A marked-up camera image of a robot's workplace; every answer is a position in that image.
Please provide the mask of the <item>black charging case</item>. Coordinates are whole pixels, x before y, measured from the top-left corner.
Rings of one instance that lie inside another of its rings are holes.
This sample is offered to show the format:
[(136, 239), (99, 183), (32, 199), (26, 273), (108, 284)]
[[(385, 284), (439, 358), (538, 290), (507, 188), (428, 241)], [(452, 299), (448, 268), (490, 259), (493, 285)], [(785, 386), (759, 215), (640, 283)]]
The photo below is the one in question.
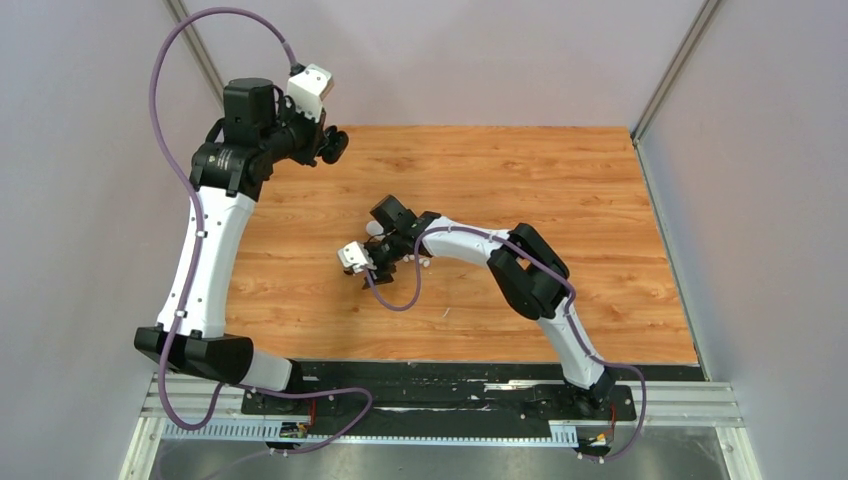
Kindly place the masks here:
[(324, 130), (324, 140), (318, 156), (325, 164), (337, 163), (349, 145), (349, 135), (337, 126), (331, 125)]

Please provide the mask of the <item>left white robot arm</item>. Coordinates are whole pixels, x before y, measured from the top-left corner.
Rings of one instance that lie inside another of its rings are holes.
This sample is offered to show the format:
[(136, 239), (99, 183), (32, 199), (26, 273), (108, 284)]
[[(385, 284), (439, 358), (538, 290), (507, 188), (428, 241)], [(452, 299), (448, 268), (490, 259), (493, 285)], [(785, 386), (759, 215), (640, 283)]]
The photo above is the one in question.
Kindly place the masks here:
[(135, 348), (168, 370), (229, 385), (267, 389), (283, 413), (298, 411), (306, 386), (296, 362), (264, 353), (226, 332), (226, 298), (239, 244), (276, 162), (334, 162), (345, 133), (324, 126), (330, 74), (311, 66), (280, 89), (263, 78), (230, 81), (224, 115), (192, 157), (187, 233), (170, 295)]

